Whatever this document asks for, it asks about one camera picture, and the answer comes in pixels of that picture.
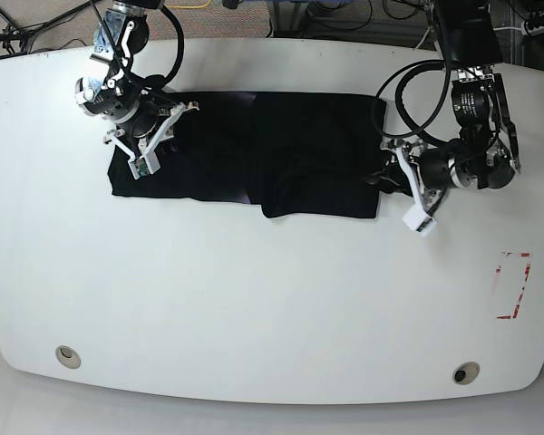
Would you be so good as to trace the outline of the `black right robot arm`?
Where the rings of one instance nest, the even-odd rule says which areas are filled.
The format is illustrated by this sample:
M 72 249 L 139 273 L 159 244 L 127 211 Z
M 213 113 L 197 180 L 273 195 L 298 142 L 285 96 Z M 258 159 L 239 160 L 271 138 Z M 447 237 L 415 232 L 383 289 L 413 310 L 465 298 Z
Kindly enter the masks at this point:
M 90 6 L 98 27 L 88 72 L 77 81 L 75 100 L 89 116 L 100 116 L 114 124 L 105 138 L 128 156 L 135 166 L 153 171 L 159 145 L 173 138 L 173 126 L 186 112 L 197 111 L 194 102 L 182 102 L 166 91 L 180 70 L 184 34 L 180 21 L 163 1 L 114 1 L 100 12 Z M 150 29 L 147 13 L 156 11 L 168 19 L 176 33 L 176 55 L 165 74 L 139 76 L 132 70 L 135 55 L 147 45 Z

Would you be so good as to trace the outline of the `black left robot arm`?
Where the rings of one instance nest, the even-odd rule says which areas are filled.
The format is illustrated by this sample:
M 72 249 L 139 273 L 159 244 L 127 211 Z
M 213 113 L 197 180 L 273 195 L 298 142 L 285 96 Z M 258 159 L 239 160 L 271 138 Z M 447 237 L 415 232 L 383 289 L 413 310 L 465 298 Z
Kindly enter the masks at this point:
M 394 106 L 408 132 L 385 133 L 387 148 L 407 178 L 411 224 L 432 222 L 452 189 L 502 189 L 520 173 L 520 147 L 502 76 L 503 56 L 486 1 L 425 1 L 429 31 L 439 56 L 409 64 L 389 77 L 396 82 Z M 433 113 L 418 124 L 403 95 L 417 76 L 442 72 Z

